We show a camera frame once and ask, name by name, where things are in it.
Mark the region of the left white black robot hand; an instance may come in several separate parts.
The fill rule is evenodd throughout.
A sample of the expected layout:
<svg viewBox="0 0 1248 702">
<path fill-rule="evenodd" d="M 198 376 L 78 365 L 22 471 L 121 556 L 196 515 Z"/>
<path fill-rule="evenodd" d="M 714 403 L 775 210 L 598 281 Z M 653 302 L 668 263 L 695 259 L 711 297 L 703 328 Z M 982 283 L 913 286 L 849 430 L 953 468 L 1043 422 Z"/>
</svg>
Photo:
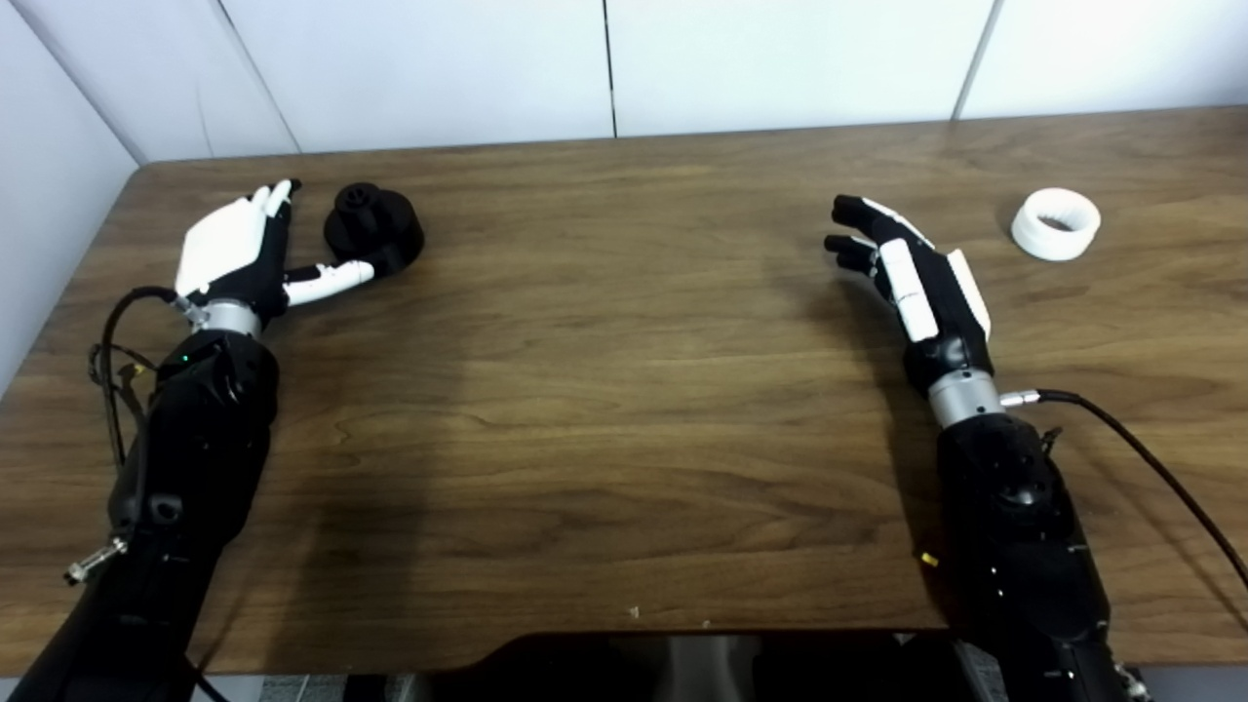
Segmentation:
<svg viewBox="0 0 1248 702">
<path fill-rule="evenodd" d="M 291 307 L 329 299 L 378 276 L 368 259 L 290 269 L 293 195 L 281 179 L 215 209 L 183 235 L 175 294 L 188 305 L 195 332 L 252 339 Z"/>
</svg>

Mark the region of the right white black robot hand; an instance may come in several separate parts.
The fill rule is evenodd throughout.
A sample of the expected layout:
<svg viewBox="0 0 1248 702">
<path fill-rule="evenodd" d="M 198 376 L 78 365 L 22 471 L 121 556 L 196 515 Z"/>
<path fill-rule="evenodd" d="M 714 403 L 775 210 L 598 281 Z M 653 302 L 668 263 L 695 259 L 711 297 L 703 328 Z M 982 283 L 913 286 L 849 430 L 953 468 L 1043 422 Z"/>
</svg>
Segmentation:
<svg viewBox="0 0 1248 702">
<path fill-rule="evenodd" d="M 839 194 L 831 219 L 847 234 L 825 236 L 825 252 L 892 309 L 915 391 L 929 393 L 948 373 L 995 372 L 991 319 L 962 252 L 941 254 L 909 219 L 869 197 Z"/>
</svg>

